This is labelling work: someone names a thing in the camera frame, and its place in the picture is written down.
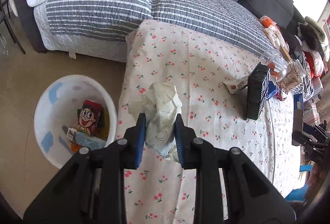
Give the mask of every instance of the gray sofa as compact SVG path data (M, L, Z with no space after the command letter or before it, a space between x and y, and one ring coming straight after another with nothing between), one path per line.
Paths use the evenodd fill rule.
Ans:
M134 9L126 0L60 0L61 12L52 5L54 0L35 8L29 7L25 0L14 1L22 27L36 51L46 52L48 48L118 61L125 61L125 35L144 19L158 19L200 31L257 56L270 46L259 17L270 16L288 35L296 34L297 22L304 22L292 0L135 0ZM84 14L72 12L88 4L91 8L85 9ZM95 6L102 7L100 13L92 8ZM63 7L67 16L61 22L65 24L55 20L63 19ZM46 29L41 30L41 25L46 25ZM42 37L39 31L44 35L48 29L49 36ZM93 46L87 48L84 42Z

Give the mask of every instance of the floor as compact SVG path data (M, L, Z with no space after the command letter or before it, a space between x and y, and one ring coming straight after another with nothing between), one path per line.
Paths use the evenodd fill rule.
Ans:
M27 206L57 172L43 156L34 135L33 115L41 94L63 76L82 74L102 84L117 109L125 64L84 55L77 55L75 60L66 52L37 53L27 40L19 19L13 18L11 25L26 55L13 43L5 24L0 24L0 33L9 48L8 56L0 56L0 190L22 217Z

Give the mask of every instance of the red package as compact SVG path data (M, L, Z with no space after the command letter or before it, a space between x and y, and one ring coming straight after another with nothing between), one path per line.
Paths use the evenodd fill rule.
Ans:
M77 131L85 132L90 136L96 135L95 132L101 112L101 104L91 100L85 100L80 111Z

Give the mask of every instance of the crumpled paper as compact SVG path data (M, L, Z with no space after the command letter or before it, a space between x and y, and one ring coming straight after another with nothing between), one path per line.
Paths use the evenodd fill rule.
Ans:
M128 103L128 113L135 121L140 113L146 115L146 146L167 160L178 160L173 129L181 107L177 88L165 82L153 83L142 101Z

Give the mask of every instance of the metal screw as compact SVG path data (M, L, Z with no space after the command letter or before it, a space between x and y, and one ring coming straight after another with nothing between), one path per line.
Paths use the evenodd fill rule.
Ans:
M126 138L120 138L117 140L117 143L119 145L126 145L127 144L127 139Z
M204 140L201 139L201 138L194 138L193 142L194 142L195 144L200 145L200 144L202 144L202 143L204 142Z
M79 150L79 153L80 154L86 154L86 153L88 153L90 150L89 150L89 148L87 148L87 147L82 147L80 150Z
M232 154L239 155L240 154L240 149L237 147L234 147L231 149Z

